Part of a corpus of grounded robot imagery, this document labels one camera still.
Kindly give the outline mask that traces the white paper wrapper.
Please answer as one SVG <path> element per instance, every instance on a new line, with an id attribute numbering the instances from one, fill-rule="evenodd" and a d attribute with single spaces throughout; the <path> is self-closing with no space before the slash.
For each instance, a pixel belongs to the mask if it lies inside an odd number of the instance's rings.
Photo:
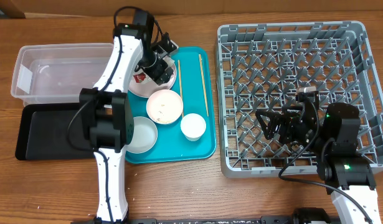
<path id="1" fill-rule="evenodd" d="M 130 85 L 136 85 L 136 84 L 147 84 L 148 82 L 151 82 L 152 79 L 144 73 L 144 70 L 142 67 L 137 65 L 133 71 L 133 76 L 131 78 Z"/>

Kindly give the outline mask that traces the pink bowl with rice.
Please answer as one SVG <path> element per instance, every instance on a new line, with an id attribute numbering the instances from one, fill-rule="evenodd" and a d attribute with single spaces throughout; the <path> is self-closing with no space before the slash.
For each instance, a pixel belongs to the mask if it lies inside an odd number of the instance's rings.
<path id="1" fill-rule="evenodd" d="M 172 90 L 154 92 L 147 100 L 148 117 L 158 124 L 172 124 L 183 113 L 183 101 L 179 94 Z"/>

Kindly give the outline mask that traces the grey shallow bowl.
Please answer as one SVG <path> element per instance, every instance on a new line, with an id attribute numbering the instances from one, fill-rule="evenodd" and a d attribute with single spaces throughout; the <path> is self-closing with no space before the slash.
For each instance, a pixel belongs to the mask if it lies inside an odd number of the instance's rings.
<path id="1" fill-rule="evenodd" d="M 158 139 L 158 129 L 149 118 L 137 116 L 134 117 L 133 138 L 126 151 L 133 154 L 142 154 L 149 151 Z"/>

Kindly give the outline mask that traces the white cup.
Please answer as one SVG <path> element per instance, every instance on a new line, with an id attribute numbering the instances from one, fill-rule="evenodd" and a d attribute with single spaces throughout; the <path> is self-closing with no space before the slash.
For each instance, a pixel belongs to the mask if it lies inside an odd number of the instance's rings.
<path id="1" fill-rule="evenodd" d="M 181 131 L 189 141 L 197 141 L 207 128 L 205 119 L 196 113 L 185 115 L 181 120 Z"/>

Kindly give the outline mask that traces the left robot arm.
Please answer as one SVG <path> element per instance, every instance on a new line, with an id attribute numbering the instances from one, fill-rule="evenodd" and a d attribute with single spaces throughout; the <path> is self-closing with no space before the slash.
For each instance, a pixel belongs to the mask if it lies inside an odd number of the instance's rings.
<path id="1" fill-rule="evenodd" d="M 79 94 L 75 118 L 98 167 L 99 203 L 92 223 L 126 223 L 125 154 L 133 138 L 134 120 L 128 98 L 130 82 L 139 70 L 157 85 L 170 81 L 173 69 L 165 58 L 178 46 L 162 32 L 154 16 L 134 7 L 130 24 L 114 23 L 113 51 L 93 88 Z"/>

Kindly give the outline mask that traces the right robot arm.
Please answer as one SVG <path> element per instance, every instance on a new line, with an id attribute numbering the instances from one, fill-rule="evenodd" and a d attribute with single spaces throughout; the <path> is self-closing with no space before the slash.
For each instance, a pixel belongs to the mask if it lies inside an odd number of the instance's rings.
<path id="1" fill-rule="evenodd" d="M 316 156 L 318 185 L 326 188 L 341 223 L 380 223 L 376 182 L 370 164 L 357 154 L 361 126 L 359 110 L 347 103 L 331 103 L 319 118 L 318 91 L 296 94 L 296 106 L 281 112 L 257 110 L 255 116 L 267 139 L 279 136 L 282 144 L 301 149 L 278 174 L 283 174 L 306 151 Z"/>

